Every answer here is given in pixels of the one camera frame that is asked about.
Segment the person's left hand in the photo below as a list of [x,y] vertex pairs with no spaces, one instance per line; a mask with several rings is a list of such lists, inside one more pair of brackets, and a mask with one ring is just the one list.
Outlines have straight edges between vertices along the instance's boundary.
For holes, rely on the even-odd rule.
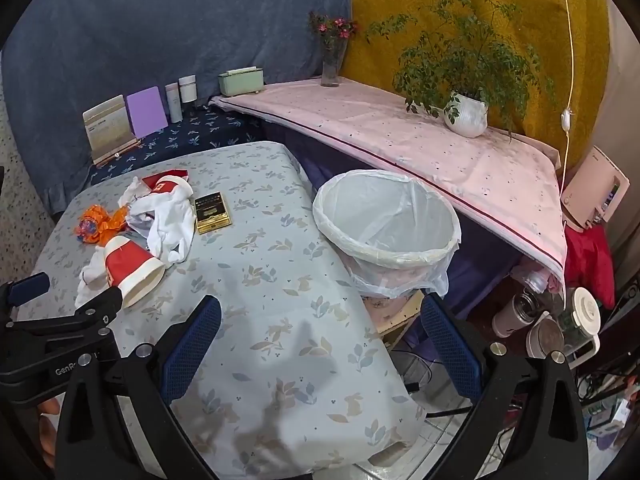
[[60,414],[60,402],[55,398],[44,401],[37,406],[37,410],[41,456],[44,462],[53,469],[55,467],[56,429],[49,416]]

